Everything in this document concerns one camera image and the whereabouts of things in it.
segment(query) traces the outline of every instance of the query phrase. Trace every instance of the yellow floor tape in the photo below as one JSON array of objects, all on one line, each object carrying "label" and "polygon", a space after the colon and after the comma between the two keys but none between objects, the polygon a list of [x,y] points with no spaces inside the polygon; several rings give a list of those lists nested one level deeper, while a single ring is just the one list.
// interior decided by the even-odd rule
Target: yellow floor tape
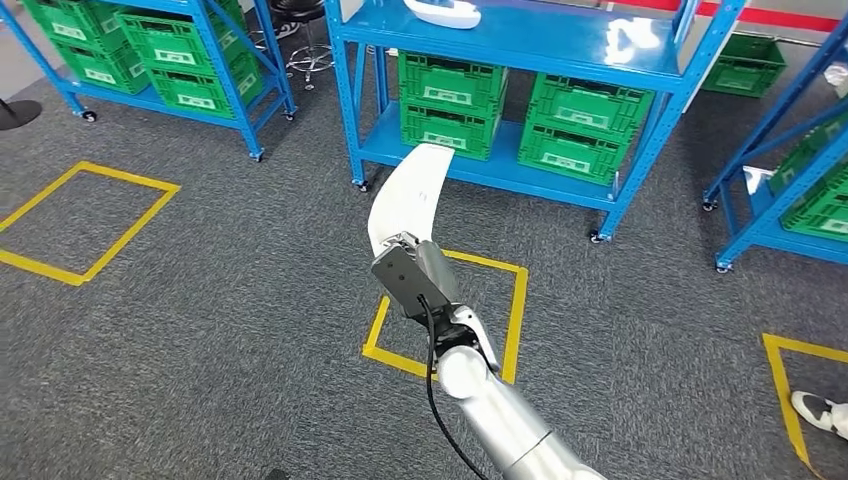
[{"label": "yellow floor tape", "polygon": [[117,170],[114,168],[104,167],[102,165],[97,165],[91,162],[81,161],[71,167],[70,170],[63,173],[62,176],[53,181],[50,185],[44,188],[42,191],[38,192],[34,197],[32,197],[28,202],[23,204],[20,208],[12,212],[11,215],[6,217],[2,223],[0,223],[0,232],[8,228],[15,221],[20,219],[24,214],[28,211],[32,210],[39,202],[47,198],[48,195],[53,193],[57,188],[64,185],[68,180],[71,179],[74,175],[79,172],[86,171],[91,173],[96,173],[100,175],[105,175],[107,177],[117,178],[118,180],[124,180],[130,183],[135,183],[137,185],[143,185],[145,187],[155,188],[158,190],[163,190],[165,193],[159,197],[158,200],[147,209],[141,217],[136,220],[136,222],[124,232],[123,235],[114,243],[112,246],[106,250],[97,261],[94,262],[85,273],[78,274],[74,272],[69,272],[67,270],[54,267],[52,265],[48,265],[43,262],[39,262],[38,260],[34,260],[31,258],[24,257],[22,255],[18,255],[16,253],[9,252],[7,250],[0,249],[0,262],[18,267],[20,269],[26,270],[28,272],[36,273],[39,275],[44,275],[45,277],[52,278],[54,280],[58,280],[60,282],[67,283],[69,285],[80,286],[83,283],[91,280],[97,275],[98,272],[103,270],[103,267],[109,263],[118,252],[121,251],[124,246],[138,233],[139,230],[153,218],[156,213],[165,206],[166,203],[173,197],[179,190],[179,185],[174,185],[173,183],[163,182],[161,180],[155,180],[153,178],[142,177],[141,175],[135,175],[133,173],[124,172],[122,170]]},{"label": "yellow floor tape", "polygon": [[807,453],[807,445],[804,443],[804,435],[801,433],[801,422],[798,420],[798,414],[792,407],[790,400],[791,390],[789,388],[789,377],[786,375],[786,368],[783,366],[783,359],[780,356],[781,349],[789,350],[807,355],[814,355],[828,360],[833,360],[842,363],[848,363],[848,352],[836,350],[833,348],[805,343],[791,338],[784,338],[769,333],[763,334],[763,344],[766,348],[769,364],[771,365],[772,376],[774,377],[774,388],[777,390],[777,397],[780,400],[780,410],[783,413],[783,423],[786,426],[786,434],[789,435],[789,442],[795,449],[795,454],[804,462],[804,465],[810,469],[813,474],[825,480],[824,477],[813,468],[810,462],[810,455]]},{"label": "yellow floor tape", "polygon": [[[521,342],[521,322],[524,317],[524,302],[527,298],[527,269],[512,265],[510,263],[492,260],[469,253],[455,252],[452,250],[443,250],[445,255],[465,262],[476,263],[486,267],[506,270],[515,274],[515,285],[512,294],[512,306],[510,307],[509,323],[507,324],[506,341],[504,343],[504,354],[501,362],[501,378],[507,383],[515,383],[515,374],[518,367],[518,345]],[[371,325],[371,331],[368,333],[368,338],[365,340],[365,345],[362,347],[362,355],[378,362],[384,363],[391,367],[395,367],[404,372],[418,375],[419,377],[427,376],[427,366],[421,362],[411,358],[398,355],[377,346],[377,340],[380,337],[380,330],[383,328],[383,323],[386,321],[386,315],[389,311],[389,297],[383,296],[380,299],[380,305],[377,307],[377,314],[374,316],[374,322]]]}]

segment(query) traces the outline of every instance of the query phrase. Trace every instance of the person's foot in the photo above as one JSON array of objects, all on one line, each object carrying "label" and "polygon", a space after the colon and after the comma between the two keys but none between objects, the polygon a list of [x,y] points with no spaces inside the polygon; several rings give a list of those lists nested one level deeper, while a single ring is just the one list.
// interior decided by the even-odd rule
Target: person's foot
[{"label": "person's foot", "polygon": [[810,425],[848,440],[848,404],[836,404],[807,392],[792,392],[792,406]]}]

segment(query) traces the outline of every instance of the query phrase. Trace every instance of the stacked green crate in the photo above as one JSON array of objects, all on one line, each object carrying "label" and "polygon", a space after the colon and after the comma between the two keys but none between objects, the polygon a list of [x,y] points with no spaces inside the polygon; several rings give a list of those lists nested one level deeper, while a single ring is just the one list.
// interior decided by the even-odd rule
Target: stacked green crate
[{"label": "stacked green crate", "polygon": [[539,73],[518,162],[610,185],[654,92]]},{"label": "stacked green crate", "polygon": [[[252,54],[246,52],[230,64],[230,73],[245,105],[262,92],[262,77],[256,70],[254,60]],[[235,111],[217,75],[158,68],[151,68],[150,75],[153,77],[154,88],[166,105],[219,117],[235,117]]]},{"label": "stacked green crate", "polygon": [[[236,0],[219,4],[242,30],[246,30],[244,14]],[[118,17],[166,105],[226,118],[235,116],[191,17],[143,9],[127,10]],[[262,92],[262,75],[256,58],[223,19],[214,13],[209,19],[246,105]]]},{"label": "stacked green crate", "polygon": [[501,120],[505,67],[400,52],[401,140],[486,160]]},{"label": "stacked green crate", "polygon": [[785,68],[775,39],[734,33],[701,89],[759,98]]},{"label": "stacked green crate", "polygon": [[81,0],[23,0],[80,81],[135,94],[150,84],[120,29],[122,7]]},{"label": "stacked green crate", "polygon": [[848,242],[848,157],[780,217],[787,230]]},{"label": "stacked green crate", "polygon": [[[843,114],[801,140],[769,180],[772,192],[780,192],[846,123],[848,114]],[[848,242],[848,156],[801,196],[780,222],[787,230]]]},{"label": "stacked green crate", "polygon": [[783,190],[789,180],[800,172],[813,159],[816,152],[830,139],[848,125],[848,112],[814,128],[789,155],[780,163],[777,171],[769,179],[769,187],[775,194]]}]

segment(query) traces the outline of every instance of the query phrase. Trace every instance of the blue metal shelf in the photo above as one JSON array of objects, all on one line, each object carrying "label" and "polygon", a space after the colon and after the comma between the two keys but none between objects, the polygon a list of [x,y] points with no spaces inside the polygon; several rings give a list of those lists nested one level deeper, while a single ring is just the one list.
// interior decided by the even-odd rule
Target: blue metal shelf
[{"label": "blue metal shelf", "polygon": [[[98,87],[96,85],[90,85],[85,82],[72,81],[63,78],[55,70],[53,70],[53,68],[44,58],[44,55],[38,50],[38,48],[35,46],[29,36],[27,36],[27,34],[23,31],[23,29],[14,19],[12,14],[2,4],[0,4],[0,18],[5,20],[5,22],[9,25],[9,28],[12,30],[12,32],[15,34],[15,36],[18,38],[18,40],[21,42],[27,52],[32,56],[33,60],[35,60],[36,63],[39,64],[47,78],[50,79],[56,89],[59,90],[59,93],[62,94],[74,114],[81,116],[86,112],[86,108],[76,98],[76,95],[79,94],[125,105],[130,105],[133,107],[144,108],[147,110],[152,110],[168,115],[197,120],[212,125],[233,128],[241,132],[242,136],[244,137],[245,143],[247,143],[250,156],[256,160],[261,159],[264,149],[261,147],[261,145],[259,145],[259,140],[256,136],[257,131],[262,128],[268,122],[271,116],[280,108],[284,108],[285,112],[289,115],[293,114],[296,110],[294,101],[292,100],[291,87],[289,86],[288,79],[286,77],[285,61],[283,60],[282,53],[279,50],[276,38],[273,34],[273,28],[271,27],[271,14],[268,10],[268,5],[266,4],[266,2],[264,0],[260,0],[259,2],[257,2],[255,11],[259,18],[259,23],[262,26],[263,31],[269,32],[265,33],[264,35],[266,37],[266,45],[270,46],[270,48],[268,49],[268,53],[270,53],[270,55],[267,55],[266,53],[256,49],[253,46],[253,43],[247,37],[247,35],[241,31],[241,29],[233,21],[233,19],[230,18],[229,15],[227,15],[227,13],[217,3],[214,2],[214,0],[104,1],[118,5],[126,5],[130,7],[139,7],[148,10],[157,10],[191,16],[194,19],[194,23],[197,26],[198,31],[200,32],[201,37],[203,39],[203,42],[206,45],[207,51],[210,54],[212,63],[215,66],[215,71],[218,73],[218,77],[221,80],[221,84],[227,94],[227,99],[229,100],[230,105],[233,107],[235,117],[222,118],[214,115],[208,115],[188,110],[180,110],[178,108],[170,107],[168,105],[165,105],[165,103],[154,90],[153,86],[146,88],[145,90],[136,95],[129,95],[126,93],[109,90],[107,88]],[[235,82],[233,81],[232,76],[229,72],[229,67],[227,66],[226,62],[224,62],[223,54],[220,50],[220,45],[217,41],[217,38],[213,34],[212,26],[209,23],[209,11],[215,12],[221,18],[223,18],[227,26],[236,33],[236,36],[239,37],[239,40],[241,42],[248,45],[250,51],[254,55],[256,55],[260,63],[264,66],[264,88],[260,95],[253,99],[248,105],[244,105],[244,103],[242,102],[241,95],[239,95],[235,87]],[[270,102],[268,107],[263,112],[257,113],[255,120],[251,120],[250,115],[252,113],[255,113],[257,106],[272,91],[278,92],[277,98],[274,99],[274,101]]]},{"label": "blue metal shelf", "polygon": [[[519,165],[516,155],[523,127],[514,122],[501,122],[489,160],[482,162],[457,155],[451,162],[448,177],[598,210],[612,208],[612,187]],[[396,102],[391,102],[365,140],[361,155],[372,162],[394,167],[410,151],[412,147],[401,144],[400,109]]]},{"label": "blue metal shelf", "polygon": [[[810,163],[776,195],[771,192],[767,183],[772,172],[746,166],[751,158],[786,143],[848,108],[848,101],[843,101],[772,140],[764,141],[783,115],[801,97],[804,90],[831,64],[834,58],[841,54],[846,41],[848,41],[848,15],[842,19],[798,77],[781,94],[776,105],[760,121],[751,136],[704,191],[704,207],[708,210],[712,210],[718,204],[717,199],[721,199],[730,233],[728,243],[716,254],[716,269],[719,272],[724,273],[732,268],[736,258],[754,245],[848,264],[848,242],[787,231],[780,224],[781,215],[836,162],[848,154],[848,127],[834,135],[830,142],[816,153]],[[745,182],[751,210],[750,219],[744,225],[738,222],[730,194],[731,186],[739,181]]]},{"label": "blue metal shelf", "polygon": [[345,40],[590,80],[605,81],[615,71],[617,83],[635,88],[671,91],[682,81],[671,19],[648,20],[643,35],[655,36],[659,46],[624,41],[633,58],[616,64],[609,35],[635,15],[526,1],[487,1],[479,9],[480,25],[456,30],[418,20],[402,1],[366,2],[337,31]]},{"label": "blue metal shelf", "polygon": [[[744,167],[735,180],[744,181],[748,192],[751,217],[763,215],[774,203],[774,195],[768,185],[772,172],[754,167]],[[733,202],[723,196],[722,208],[726,215],[736,218]],[[848,263],[848,242],[840,242],[812,235],[791,232],[783,228],[778,219],[764,223],[760,232],[753,237],[751,245],[774,248],[798,255],[839,263]]]},{"label": "blue metal shelf", "polygon": [[[353,183],[367,183],[364,162],[397,165],[409,147],[401,144],[397,109],[389,101],[384,49],[403,50],[656,90],[648,119],[620,188],[601,187],[517,164],[522,126],[504,122],[488,162],[458,157],[449,176],[505,190],[606,212],[593,239],[611,240],[636,191],[677,124],[683,108],[710,67],[745,0],[724,0],[683,73],[678,48],[697,0],[681,2],[672,20],[640,18],[599,9],[526,0],[480,2],[482,20],[470,30],[431,25],[401,1],[366,0],[347,22],[341,0],[326,0],[327,24],[336,59],[336,86]],[[346,43],[358,44],[348,61]],[[364,144],[359,138],[365,46],[376,46],[379,120]],[[349,65],[353,65],[351,75]]]},{"label": "blue metal shelf", "polygon": [[[259,103],[267,97],[272,90],[274,90],[274,77],[272,75],[265,75],[264,81],[265,87],[262,92],[247,105],[248,114],[253,113]],[[60,85],[65,90],[78,95],[86,95],[89,97],[99,98],[101,100],[108,100],[110,102],[132,105],[137,108],[152,110],[166,115],[198,120],[197,113],[165,105],[165,102],[153,88],[153,85],[148,86],[135,95],[98,87],[97,85],[81,83],[75,78],[62,79]],[[219,125],[221,127],[239,128],[240,126],[239,122],[234,118],[216,117],[214,115],[202,115],[202,117],[201,121],[211,123],[213,125]],[[261,125],[254,124],[254,127],[261,128]]]}]

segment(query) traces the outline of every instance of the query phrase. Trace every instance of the carpet floor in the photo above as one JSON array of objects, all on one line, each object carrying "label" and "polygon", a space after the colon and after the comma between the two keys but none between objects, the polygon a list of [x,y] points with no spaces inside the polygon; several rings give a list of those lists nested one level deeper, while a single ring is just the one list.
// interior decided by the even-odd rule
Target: carpet floor
[{"label": "carpet floor", "polygon": [[[753,249],[718,275],[723,217],[699,202],[810,55],[784,53],[790,67],[762,100],[698,95],[612,243],[588,241],[596,212],[445,184],[437,241],[529,270],[516,385],[611,480],[814,478],[788,440],[762,334],[848,349],[848,269]],[[0,478],[472,478],[423,381],[362,355],[381,295],[373,197],[350,185],[332,73],[310,92],[292,81],[301,110],[262,131],[259,164],[227,129],[93,99],[88,124],[44,80],[16,97],[44,113],[0,132],[0,216],[83,159],[181,190],[81,287],[0,265]],[[523,117],[531,81],[511,74],[506,118]],[[787,121],[834,101],[819,85]],[[160,194],[80,173],[0,246],[82,272]],[[456,265],[502,351],[514,276]],[[390,311],[378,345],[423,360],[425,342]],[[783,359],[792,388],[848,401],[848,364]],[[848,443],[802,428],[819,473],[848,478]]]}]

